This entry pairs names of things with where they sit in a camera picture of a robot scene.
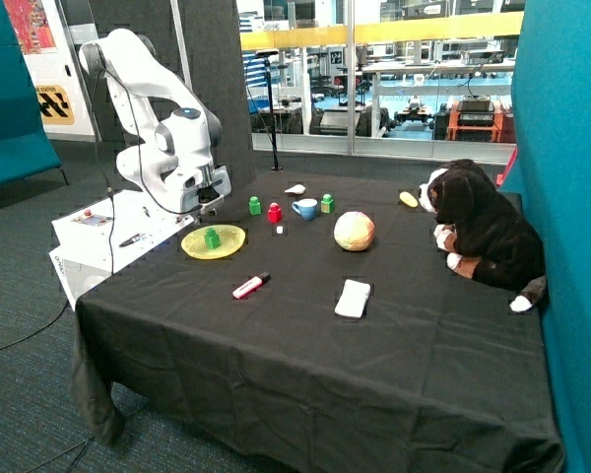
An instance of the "yellow object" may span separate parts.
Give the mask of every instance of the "yellow object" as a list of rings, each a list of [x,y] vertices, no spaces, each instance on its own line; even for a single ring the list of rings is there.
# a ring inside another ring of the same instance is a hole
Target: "yellow object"
[[[418,200],[416,200],[416,197],[414,197],[409,192],[401,192],[399,198],[401,199],[401,202],[403,202],[405,205],[408,205],[410,207],[418,207]]]
[[[74,125],[70,100],[61,86],[36,86],[37,101],[44,125]]]
[[[519,35],[523,12],[480,13],[446,18],[372,23],[355,25],[356,42],[413,41],[450,39],[495,35]],[[327,46],[346,44],[348,28],[336,25],[325,28],[306,28],[277,32],[243,33],[241,49],[251,51],[266,48]]]
[[[346,212],[335,224],[335,241],[348,251],[362,251],[374,239],[374,223],[362,212]]]
[[[206,232],[208,229],[214,229],[221,245],[215,249],[210,249],[206,244]],[[233,225],[212,225],[203,229],[197,229],[191,232],[181,241],[181,249],[188,256],[196,259],[219,259],[230,256],[237,252],[245,243],[245,232],[239,227]]]

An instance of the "gray partition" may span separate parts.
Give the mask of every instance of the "gray partition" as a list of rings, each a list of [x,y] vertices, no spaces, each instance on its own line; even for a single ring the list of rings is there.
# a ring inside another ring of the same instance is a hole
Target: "gray partition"
[[[158,61],[183,78],[168,1],[90,0],[90,6],[99,37],[117,28],[143,34],[153,43]],[[215,163],[228,166],[236,191],[255,178],[236,2],[179,0],[179,8],[193,92],[224,127],[223,140],[213,150]],[[111,103],[97,102],[98,118],[100,114],[113,113]],[[170,105],[155,103],[154,110],[166,114]]]

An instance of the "black pole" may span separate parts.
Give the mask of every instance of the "black pole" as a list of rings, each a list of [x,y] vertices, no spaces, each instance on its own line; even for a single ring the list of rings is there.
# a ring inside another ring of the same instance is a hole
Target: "black pole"
[[[272,74],[269,66],[269,57],[265,57],[265,80],[267,81],[267,96],[269,97],[269,114],[272,117],[272,151],[274,153],[274,167],[272,170],[283,170],[278,166],[278,148],[276,147],[276,117],[274,116],[274,98],[272,96]]]

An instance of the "blue mug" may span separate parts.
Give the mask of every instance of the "blue mug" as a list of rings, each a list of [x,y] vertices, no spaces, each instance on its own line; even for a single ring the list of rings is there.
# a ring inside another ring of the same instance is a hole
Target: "blue mug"
[[[292,208],[305,220],[313,220],[317,215],[317,201],[315,199],[302,199],[294,202]]]

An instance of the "orange machine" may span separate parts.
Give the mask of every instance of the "orange machine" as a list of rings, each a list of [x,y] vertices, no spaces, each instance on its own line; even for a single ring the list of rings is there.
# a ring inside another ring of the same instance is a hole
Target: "orange machine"
[[[498,143],[503,130],[503,109],[488,97],[467,96],[451,107],[447,140]]]

